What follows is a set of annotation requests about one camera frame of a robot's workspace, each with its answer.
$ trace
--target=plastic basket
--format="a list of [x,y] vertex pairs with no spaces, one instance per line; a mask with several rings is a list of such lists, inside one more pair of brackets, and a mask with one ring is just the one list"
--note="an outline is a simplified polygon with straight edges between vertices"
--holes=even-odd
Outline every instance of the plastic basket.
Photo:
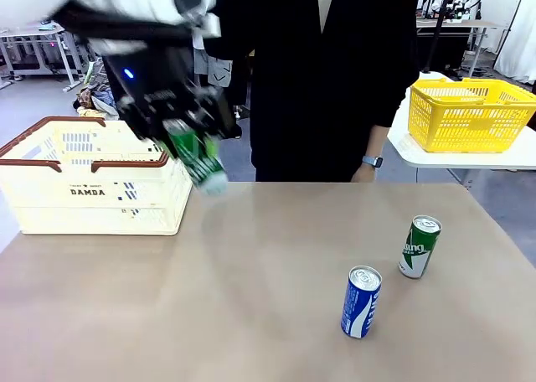
[[536,111],[536,95],[503,80],[418,80],[409,130],[427,152],[504,152]]
[[59,116],[0,149],[0,186],[24,234],[173,235],[192,184],[125,122]]

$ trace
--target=smartwatch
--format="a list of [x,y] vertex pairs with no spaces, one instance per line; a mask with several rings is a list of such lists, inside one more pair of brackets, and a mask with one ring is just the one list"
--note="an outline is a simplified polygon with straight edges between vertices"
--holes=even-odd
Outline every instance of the smartwatch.
[[384,159],[382,157],[363,156],[363,163],[370,164],[374,168],[382,167],[383,162]]

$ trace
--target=person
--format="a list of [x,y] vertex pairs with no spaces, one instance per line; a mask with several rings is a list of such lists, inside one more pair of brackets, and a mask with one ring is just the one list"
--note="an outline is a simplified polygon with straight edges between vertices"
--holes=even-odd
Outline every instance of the person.
[[251,161],[265,182],[372,182],[418,78],[418,0],[215,0],[207,53],[255,51]]

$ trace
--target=floor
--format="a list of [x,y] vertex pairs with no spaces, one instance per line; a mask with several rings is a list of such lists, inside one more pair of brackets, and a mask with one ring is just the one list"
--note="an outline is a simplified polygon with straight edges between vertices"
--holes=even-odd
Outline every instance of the floor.
[[[464,57],[463,63],[462,63],[462,70],[458,71],[458,75],[460,77],[466,77],[469,75],[469,68],[471,68],[471,65],[473,63],[473,60],[475,59],[474,54],[468,54],[466,52],[466,55]],[[481,76],[481,79],[499,79],[499,80],[505,80],[509,83],[513,83],[519,87],[524,88],[527,91],[532,90],[532,85],[517,82],[516,80],[507,78],[506,76],[500,74],[497,72],[493,66],[495,65],[495,61],[497,59],[497,56],[494,53],[491,53],[489,51],[486,51],[485,49],[482,50],[480,53],[480,56],[478,57],[478,66],[475,68],[475,73],[473,76]]]
[[[0,90],[0,146],[44,116],[72,116],[76,91],[64,93],[68,81],[32,78]],[[221,156],[232,181],[252,181],[255,171],[250,164],[249,120],[240,125],[240,140],[221,143]],[[443,169],[419,170],[407,166],[388,143],[384,166],[379,170],[382,183],[455,183]],[[521,251],[536,266],[536,173],[484,171],[472,189],[482,207],[504,228]],[[0,194],[0,251],[18,233],[2,194]]]

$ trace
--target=basket rim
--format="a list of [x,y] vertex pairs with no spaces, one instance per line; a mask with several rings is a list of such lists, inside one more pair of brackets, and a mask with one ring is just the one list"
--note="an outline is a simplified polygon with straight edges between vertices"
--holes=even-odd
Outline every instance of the basket rim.
[[[72,121],[72,122],[97,122],[99,125],[106,127],[106,121],[96,117],[79,117],[79,116],[46,116],[42,120],[33,124],[30,128],[20,133],[11,141],[0,147],[0,166],[23,166],[23,167],[49,167],[55,172],[61,173],[60,160],[28,160],[22,158],[3,158],[10,150],[17,146],[24,139],[28,138],[34,132],[41,129],[53,121]],[[168,162],[169,156],[162,152],[160,158],[155,162],[145,162],[142,160],[95,160],[91,164],[91,172],[96,173],[99,168],[161,168]]]
[[427,86],[417,85],[416,84],[417,82],[415,82],[411,86],[411,93],[412,94],[416,93],[416,95],[418,95],[418,96],[422,97],[423,99],[429,101],[430,103],[433,103],[434,105],[438,105],[438,106],[449,106],[449,107],[458,106],[459,108],[496,108],[496,109],[508,109],[508,108],[514,108],[515,107],[515,108],[518,108],[518,109],[528,109],[528,110],[534,109],[534,110],[536,110],[536,95],[532,95],[531,93],[527,92],[525,89],[522,89],[522,88],[520,88],[518,86],[515,86],[515,85],[511,85],[511,86],[513,88],[516,88],[517,92],[522,91],[523,94],[527,97],[527,100],[509,101],[508,103],[497,103],[497,102],[486,103],[486,102],[482,101],[482,99],[480,99],[479,101],[477,101],[477,99],[475,99],[475,101],[443,101],[443,100],[437,99],[435,96],[428,95],[421,88],[422,87],[435,87],[436,89],[453,89],[453,87],[445,87],[445,86],[447,86],[447,85],[457,85],[457,84],[460,84],[461,82],[452,82],[452,83],[449,83],[449,84],[438,83],[438,84],[430,84],[430,85],[427,85]]
[[484,86],[486,83],[490,84],[500,84],[504,85],[506,89],[515,90],[518,93],[521,93],[525,95],[528,99],[528,101],[536,102],[536,95],[532,94],[528,90],[525,90],[523,87],[513,85],[505,80],[501,79],[473,79],[473,78],[463,78],[461,81],[452,81],[448,82],[447,78],[440,78],[440,79],[418,79],[415,81],[413,85],[411,85],[411,89],[417,89],[420,90],[421,87],[425,85],[425,87],[432,87],[436,89],[455,89],[459,87],[465,87],[467,89],[470,89],[472,87],[478,87],[478,86]]

